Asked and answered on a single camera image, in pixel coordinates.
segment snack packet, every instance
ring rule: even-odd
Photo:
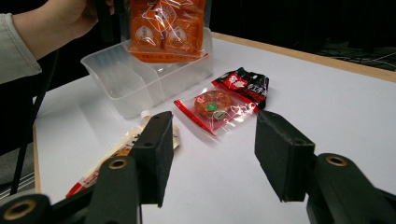
[[[123,138],[94,166],[88,171],[73,188],[69,190],[66,194],[66,198],[73,196],[74,194],[92,186],[99,175],[100,166],[104,161],[109,158],[117,157],[117,156],[127,156],[130,151],[134,147],[134,142],[139,137],[139,135],[143,132],[146,125],[151,118],[149,111],[145,110],[141,113],[141,124],[140,126],[133,127],[128,133],[126,133]],[[176,125],[173,126],[173,146],[174,149],[180,145],[180,141],[178,138],[179,129]]]
[[[131,45],[145,63],[184,63],[205,56],[205,0],[131,0]]]
[[[265,108],[269,78],[243,67],[225,73],[187,100],[175,105],[195,124],[213,135],[230,131]]]

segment white table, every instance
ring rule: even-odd
[[[348,157],[377,188],[396,194],[396,83],[216,38],[214,51],[214,76],[151,109],[175,114],[181,146],[163,208],[143,205],[146,224],[309,223],[306,200],[281,203],[269,185],[254,155],[254,117],[214,138],[173,104],[239,67],[270,78],[266,109],[315,142],[317,155]],[[139,121],[118,115],[91,77],[50,91],[35,122],[40,192],[62,200]]]

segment orange snack package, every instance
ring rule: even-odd
[[[131,45],[145,63],[184,63],[203,55],[205,0],[131,0]]]

